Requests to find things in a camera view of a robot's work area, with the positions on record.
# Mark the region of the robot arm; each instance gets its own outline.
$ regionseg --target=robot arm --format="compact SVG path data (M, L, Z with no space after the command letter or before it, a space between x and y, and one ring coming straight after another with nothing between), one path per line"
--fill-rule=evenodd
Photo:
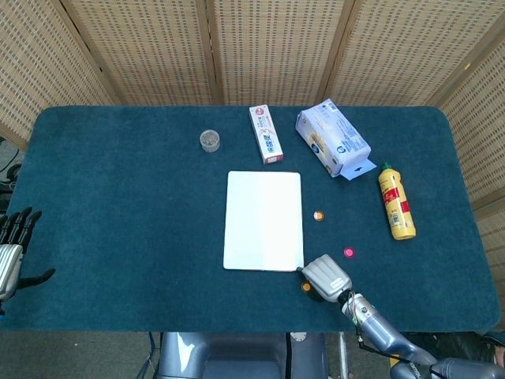
M355 293L350 277L327 254L314 260L301 272L325 300L340 304L342 313L380 352L402 358L391 368L393 379L419 377L413 364L430 366L434 379L505 379L505 371L496 365L452 358L437 362L435 357L393 328L363 295Z
M54 268L41 276L20 278L21 262L32 237L33 227L42 212L28 215L32 208L16 212L9 218L0 218L0 317L4 315L2 303L13 297L16 290L41 284L52 277Z

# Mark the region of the tissue box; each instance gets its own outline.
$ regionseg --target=tissue box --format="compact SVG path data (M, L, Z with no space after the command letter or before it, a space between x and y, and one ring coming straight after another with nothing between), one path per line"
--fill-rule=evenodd
M376 167L368 160L372 149L331 99L302 111L296 130L333 178L351 180Z

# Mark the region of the white tablet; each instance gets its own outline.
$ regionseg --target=white tablet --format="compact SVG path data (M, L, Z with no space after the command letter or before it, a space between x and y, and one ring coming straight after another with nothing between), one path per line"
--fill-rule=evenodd
M230 171L224 268L295 271L303 264L300 174Z

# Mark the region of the yellow bottle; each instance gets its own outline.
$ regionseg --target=yellow bottle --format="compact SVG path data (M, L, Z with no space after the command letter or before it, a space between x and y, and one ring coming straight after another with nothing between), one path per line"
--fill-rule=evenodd
M403 189L402 177L387 163L382 169L379 184L393 238L413 238L416 236L416 228L413 225L410 206Z

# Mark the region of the dark teal tablecloth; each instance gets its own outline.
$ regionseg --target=dark teal tablecloth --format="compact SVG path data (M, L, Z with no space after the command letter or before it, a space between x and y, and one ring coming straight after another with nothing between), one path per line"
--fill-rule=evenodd
M451 131L432 107L342 107L402 172L417 237L387 225L377 168L331 178L294 124L271 107L285 159L261 162L247 107L54 107L38 118L9 211L43 210L23 276L57 269L6 305L5 328L136 331L336 331L335 304L296 273L223 269L228 171L301 174L305 262L330 254L402 331L487 329L496 292ZM220 149L199 144L215 129ZM312 214L320 209L323 222ZM342 249L356 256L345 259Z

